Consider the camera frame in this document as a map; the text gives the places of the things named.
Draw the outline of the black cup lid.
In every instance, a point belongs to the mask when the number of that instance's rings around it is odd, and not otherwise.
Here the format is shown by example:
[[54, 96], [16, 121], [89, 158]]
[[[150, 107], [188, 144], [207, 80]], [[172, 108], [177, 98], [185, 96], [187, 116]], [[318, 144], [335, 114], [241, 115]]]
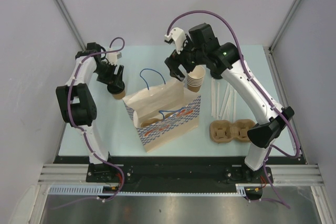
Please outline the black cup lid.
[[125, 90], [125, 84], [124, 82], [108, 84], [107, 89], [112, 95], [117, 95], [117, 94], [122, 93]]

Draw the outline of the single brown paper cup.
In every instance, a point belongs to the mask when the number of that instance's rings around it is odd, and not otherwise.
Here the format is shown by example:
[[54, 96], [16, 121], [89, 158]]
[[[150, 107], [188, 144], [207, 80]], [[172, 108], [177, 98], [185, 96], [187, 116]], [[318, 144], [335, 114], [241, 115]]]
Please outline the single brown paper cup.
[[118, 94], [113, 94], [112, 96], [116, 100], [121, 100], [125, 97], [125, 90], [123, 90], [122, 92], [120, 92]]

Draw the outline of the blue checkered paper bag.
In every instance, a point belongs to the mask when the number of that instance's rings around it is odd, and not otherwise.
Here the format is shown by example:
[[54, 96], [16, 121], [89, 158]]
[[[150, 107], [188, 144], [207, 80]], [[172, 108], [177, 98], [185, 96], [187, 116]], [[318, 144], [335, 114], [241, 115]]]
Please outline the blue checkered paper bag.
[[148, 153], [198, 127], [201, 94], [176, 79], [152, 87], [145, 84], [122, 100]]

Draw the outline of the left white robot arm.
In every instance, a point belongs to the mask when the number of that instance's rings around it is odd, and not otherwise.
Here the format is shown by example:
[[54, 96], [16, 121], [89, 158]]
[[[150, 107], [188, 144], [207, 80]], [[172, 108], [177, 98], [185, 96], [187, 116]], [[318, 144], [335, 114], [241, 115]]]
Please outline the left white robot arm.
[[110, 162], [110, 153], [103, 146], [95, 123], [97, 106], [89, 90], [89, 82], [95, 73], [97, 81], [105, 84], [115, 99], [124, 97], [124, 66], [117, 65], [121, 50], [112, 47], [105, 49], [96, 42], [88, 43], [84, 51], [77, 52], [70, 79], [64, 86], [56, 88], [63, 121], [81, 135], [89, 153], [87, 182], [124, 181], [122, 170]]

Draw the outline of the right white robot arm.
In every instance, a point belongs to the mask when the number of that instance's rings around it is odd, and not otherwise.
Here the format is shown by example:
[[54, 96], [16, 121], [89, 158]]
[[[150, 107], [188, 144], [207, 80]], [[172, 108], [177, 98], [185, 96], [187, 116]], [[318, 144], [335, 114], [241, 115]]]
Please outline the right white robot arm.
[[271, 144], [293, 117], [293, 109], [284, 108], [269, 95], [241, 58], [237, 46], [231, 42], [221, 45], [209, 24], [197, 25], [188, 34], [180, 28], [172, 28], [164, 41], [175, 46], [165, 60], [171, 77], [183, 81], [185, 75], [180, 66], [191, 73], [196, 66], [205, 65], [214, 78], [226, 80], [251, 109], [257, 124], [247, 132], [251, 144], [242, 176], [245, 181], [254, 183], [261, 177], [260, 168]]

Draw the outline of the stack of brown paper cups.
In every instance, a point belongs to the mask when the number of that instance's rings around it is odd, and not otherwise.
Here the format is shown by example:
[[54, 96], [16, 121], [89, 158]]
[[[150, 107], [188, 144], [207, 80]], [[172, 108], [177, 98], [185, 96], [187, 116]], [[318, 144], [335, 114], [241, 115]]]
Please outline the stack of brown paper cups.
[[205, 77], [206, 71], [199, 65], [193, 71], [187, 74], [187, 88], [192, 92], [199, 92]]

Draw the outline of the white wrapped straw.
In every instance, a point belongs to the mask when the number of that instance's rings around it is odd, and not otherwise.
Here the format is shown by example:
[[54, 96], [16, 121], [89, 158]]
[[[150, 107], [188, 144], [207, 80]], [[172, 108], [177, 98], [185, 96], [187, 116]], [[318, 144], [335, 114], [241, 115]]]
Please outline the white wrapped straw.
[[219, 112], [220, 112], [220, 109], [219, 109], [219, 102], [220, 102], [220, 98], [221, 98], [221, 91], [220, 91], [220, 82], [217, 81], [216, 82], [216, 85], [217, 85], [217, 88], [216, 88], [216, 119], [218, 120], [219, 119]]
[[230, 87], [222, 119], [236, 121], [237, 91]]
[[215, 118], [215, 80], [211, 78], [211, 116]]
[[233, 88], [232, 86], [228, 83], [225, 89], [225, 94], [224, 94], [224, 98], [222, 101], [222, 107], [219, 113], [220, 118], [223, 120], [225, 117], [225, 114], [228, 111], [228, 107], [231, 104], [231, 99], [232, 99], [232, 93], [233, 93]]

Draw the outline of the stack of black lids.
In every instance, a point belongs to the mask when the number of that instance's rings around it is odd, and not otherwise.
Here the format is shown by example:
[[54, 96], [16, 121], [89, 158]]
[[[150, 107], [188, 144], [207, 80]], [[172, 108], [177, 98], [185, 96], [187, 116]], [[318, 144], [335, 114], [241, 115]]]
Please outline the stack of black lids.
[[220, 79], [223, 78], [220, 74], [217, 74], [217, 73], [215, 73], [215, 72], [213, 72], [213, 71], [211, 71], [210, 74], [211, 74], [211, 76], [212, 76], [214, 79], [216, 79], [216, 80], [220, 80]]

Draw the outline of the brown cardboard cup carrier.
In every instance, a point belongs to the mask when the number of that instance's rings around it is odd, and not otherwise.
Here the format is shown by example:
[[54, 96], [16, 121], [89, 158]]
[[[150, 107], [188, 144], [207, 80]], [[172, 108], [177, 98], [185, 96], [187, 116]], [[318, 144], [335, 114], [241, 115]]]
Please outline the brown cardboard cup carrier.
[[256, 123], [250, 119], [242, 119], [235, 122], [216, 120], [209, 126], [209, 136], [213, 142], [219, 144], [229, 143], [232, 140], [249, 143], [250, 139], [247, 132], [255, 125]]

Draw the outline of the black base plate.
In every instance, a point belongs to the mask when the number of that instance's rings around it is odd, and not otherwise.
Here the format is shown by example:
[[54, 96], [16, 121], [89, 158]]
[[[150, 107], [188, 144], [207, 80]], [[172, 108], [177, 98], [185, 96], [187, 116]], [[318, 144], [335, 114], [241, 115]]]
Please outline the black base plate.
[[109, 162], [119, 165], [127, 178], [127, 183], [141, 177], [161, 177], [171, 179], [213, 178], [225, 183], [260, 182], [266, 178], [263, 169], [253, 172], [244, 164], [244, 157], [141, 157], [114, 156]]

